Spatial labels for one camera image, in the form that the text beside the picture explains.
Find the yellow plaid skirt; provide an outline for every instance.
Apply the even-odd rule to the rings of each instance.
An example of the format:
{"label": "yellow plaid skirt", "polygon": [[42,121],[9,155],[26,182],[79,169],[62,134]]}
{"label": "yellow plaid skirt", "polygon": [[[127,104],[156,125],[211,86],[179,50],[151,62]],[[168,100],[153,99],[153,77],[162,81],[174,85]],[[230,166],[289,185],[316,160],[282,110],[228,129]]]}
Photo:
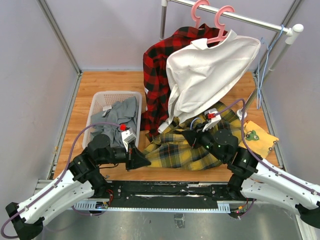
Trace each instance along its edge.
{"label": "yellow plaid skirt", "polygon": [[[211,108],[219,111],[226,108],[222,102],[217,102]],[[206,120],[202,113],[195,118],[193,128]],[[179,124],[179,119],[173,119],[173,122],[143,151],[145,157],[151,162],[150,167],[155,168],[181,168],[187,170],[205,170],[220,166],[222,163],[210,154],[204,147],[197,149],[191,148],[187,140],[180,134],[184,130],[190,129],[190,124],[194,118],[190,118]],[[221,129],[228,129],[234,136],[241,141],[241,121],[231,109],[221,114],[221,121],[208,130],[214,134]]]}

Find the clothing rack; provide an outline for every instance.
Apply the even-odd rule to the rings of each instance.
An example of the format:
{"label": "clothing rack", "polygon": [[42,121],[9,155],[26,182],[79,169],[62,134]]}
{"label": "clothing rack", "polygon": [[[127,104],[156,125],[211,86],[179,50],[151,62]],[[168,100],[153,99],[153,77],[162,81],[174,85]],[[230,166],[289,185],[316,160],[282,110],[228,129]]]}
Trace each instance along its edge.
{"label": "clothing rack", "polygon": [[[177,4],[189,6],[189,7],[192,7],[195,4],[194,1],[189,1],[189,0],[161,0],[162,11],[161,11],[160,40],[163,40],[165,37],[166,14],[167,14],[168,2],[174,2]],[[215,7],[207,6],[207,5],[200,5],[197,9],[200,9],[200,10],[203,10],[203,11],[206,11],[209,13],[213,13],[213,14],[216,14],[219,11],[219,8],[215,8]],[[260,20],[253,19],[250,17],[242,16],[242,15],[236,14],[234,12],[224,12],[222,14],[222,16],[229,18],[229,19],[235,19],[235,20],[242,21],[242,22],[245,22],[248,24],[252,24],[252,25],[264,28],[264,29],[278,32],[278,33],[280,33],[283,29],[283,33],[286,36],[285,45],[282,48],[282,50],[279,52],[279,54],[276,56],[273,63],[268,68],[268,71],[264,77],[263,84],[268,79],[270,73],[273,70],[275,70],[277,64],[282,59],[282,57],[285,55],[285,53],[287,52],[289,47],[295,42],[295,40],[297,39],[299,34],[304,30],[304,26],[302,24],[296,24],[292,28],[291,27],[284,27],[283,28],[280,25],[275,25],[275,24],[268,23],[265,21],[260,21]],[[257,92],[258,92],[258,89],[255,88],[255,90],[250,94],[249,98],[245,102],[245,108],[244,108],[245,114],[247,114],[247,110],[249,109],[251,104],[254,102],[254,99],[257,97]],[[239,117],[242,116],[242,111],[243,111],[243,109],[239,109],[237,111],[237,115]]]}

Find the white sweatshirt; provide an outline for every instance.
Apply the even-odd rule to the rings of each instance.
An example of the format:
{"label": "white sweatshirt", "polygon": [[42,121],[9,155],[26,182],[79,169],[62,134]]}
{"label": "white sweatshirt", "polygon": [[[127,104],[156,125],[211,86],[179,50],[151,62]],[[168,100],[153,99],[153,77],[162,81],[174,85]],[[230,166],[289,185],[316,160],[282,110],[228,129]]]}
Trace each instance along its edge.
{"label": "white sweatshirt", "polygon": [[174,117],[183,123],[218,102],[247,71],[260,46],[258,39],[231,30],[216,46],[208,47],[201,38],[171,54],[166,62],[168,124]]}

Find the gray wall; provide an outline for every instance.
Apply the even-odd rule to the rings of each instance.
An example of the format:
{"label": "gray wall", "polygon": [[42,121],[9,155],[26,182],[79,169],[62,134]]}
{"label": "gray wall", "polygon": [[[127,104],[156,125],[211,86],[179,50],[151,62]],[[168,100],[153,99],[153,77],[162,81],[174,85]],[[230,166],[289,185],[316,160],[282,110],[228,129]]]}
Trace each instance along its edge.
{"label": "gray wall", "polygon": [[[0,1],[0,224],[47,176],[76,72],[35,0]],[[5,232],[15,235],[11,224]]]}
{"label": "gray wall", "polygon": [[[232,5],[236,13],[280,24],[293,0],[210,0],[213,7]],[[161,0],[47,0],[82,69],[142,69],[143,53],[159,41]],[[194,26],[191,8],[169,2],[165,37]],[[202,23],[214,26],[215,15],[197,11]],[[268,42],[274,32],[232,19],[226,29]]]}
{"label": "gray wall", "polygon": [[304,1],[292,20],[304,31],[263,87],[287,170],[315,184],[320,184],[319,9],[319,1]]}

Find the yellow towel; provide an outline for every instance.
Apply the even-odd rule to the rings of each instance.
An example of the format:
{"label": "yellow towel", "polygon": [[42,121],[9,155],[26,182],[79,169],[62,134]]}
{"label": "yellow towel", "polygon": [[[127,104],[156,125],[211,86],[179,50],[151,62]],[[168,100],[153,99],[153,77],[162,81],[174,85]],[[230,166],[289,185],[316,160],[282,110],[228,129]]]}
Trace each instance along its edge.
{"label": "yellow towel", "polygon": [[[249,148],[264,159],[279,141],[279,138],[270,135],[253,121],[247,121],[244,124],[244,133],[244,139]],[[246,148],[242,141],[239,146]]]}

